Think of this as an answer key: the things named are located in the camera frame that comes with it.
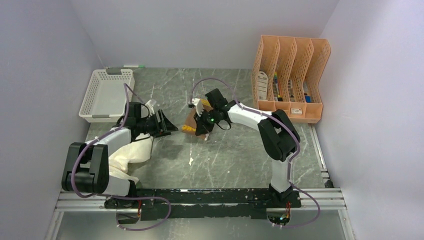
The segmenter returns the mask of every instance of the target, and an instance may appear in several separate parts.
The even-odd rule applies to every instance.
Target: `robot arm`
[[[280,125],[267,116],[247,111],[245,110],[248,108],[247,106],[240,103],[242,106],[240,107],[236,105],[234,100],[228,102],[217,88],[208,92],[206,98],[212,106],[212,110],[206,111],[203,109],[202,103],[197,99],[194,99],[193,105],[190,106],[196,107],[196,115],[194,116],[197,125],[196,135],[211,132],[214,126],[218,125],[220,121],[226,121],[230,127],[231,123],[237,123],[259,131],[266,153],[274,159],[272,161],[270,186],[282,198],[284,195],[290,193],[292,188],[287,179],[289,174],[289,163],[287,159],[296,151],[296,143],[289,133],[281,129]],[[297,140],[300,141],[299,134],[283,110],[260,112],[272,115],[274,118],[280,120],[296,136]]]
[[[162,110],[154,113],[153,108],[150,108],[150,111],[153,114],[146,114],[145,117],[142,117],[142,104],[130,102],[128,117],[124,126],[118,129],[122,120],[120,118],[111,129],[111,131],[114,131],[112,134],[96,142],[88,149],[79,162],[75,173],[75,183],[81,192],[115,196],[127,196],[135,192],[133,181],[109,175],[109,156],[119,148],[136,141],[140,134],[149,134],[151,137],[158,138],[170,135],[171,132],[178,130],[165,117]],[[81,151],[90,142],[74,142],[69,146],[61,182],[65,191],[73,190],[71,185],[72,169]]]

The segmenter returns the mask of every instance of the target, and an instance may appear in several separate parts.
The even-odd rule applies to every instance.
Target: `white plastic basket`
[[[121,74],[108,74],[106,70],[94,70],[84,101],[79,109],[79,116],[89,123],[111,123],[124,115],[124,83],[134,88],[134,75],[131,69],[121,69]],[[131,101],[133,93],[128,91]]]

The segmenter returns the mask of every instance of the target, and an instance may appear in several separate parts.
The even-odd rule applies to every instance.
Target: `marble tabletop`
[[[252,107],[250,75],[250,69],[137,68],[134,91],[144,101],[156,100],[155,110],[162,109],[181,130],[190,111],[187,99],[194,83],[205,77],[222,79],[235,88],[241,103]],[[204,98],[205,93],[215,88],[231,100],[231,91],[214,80],[199,84],[194,97]],[[100,136],[113,125],[92,123],[86,140]],[[300,188],[324,188],[311,128],[305,123],[294,126],[300,135],[300,154],[293,165],[294,184]],[[257,131],[233,124],[229,131],[215,127],[207,141],[181,131],[157,138],[150,160],[130,163],[128,173],[138,177],[144,188],[267,188],[272,161]]]

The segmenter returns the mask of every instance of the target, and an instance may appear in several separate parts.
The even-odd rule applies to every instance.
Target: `white wall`
[[[423,2],[341,0],[321,37],[318,137],[357,239],[424,239]]]
[[[0,7],[0,239],[44,239],[78,116],[93,44],[67,0],[2,1]]]
[[[339,0],[71,0],[106,66],[250,69],[260,35],[319,37]]]

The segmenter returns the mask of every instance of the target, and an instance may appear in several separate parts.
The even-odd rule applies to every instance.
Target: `white cloth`
[[[140,134],[137,139],[147,138],[149,134]],[[128,163],[143,163],[150,159],[152,152],[153,137],[145,140],[134,141],[122,146],[109,156],[109,175],[120,179],[132,180],[135,183],[139,179],[128,175]]]

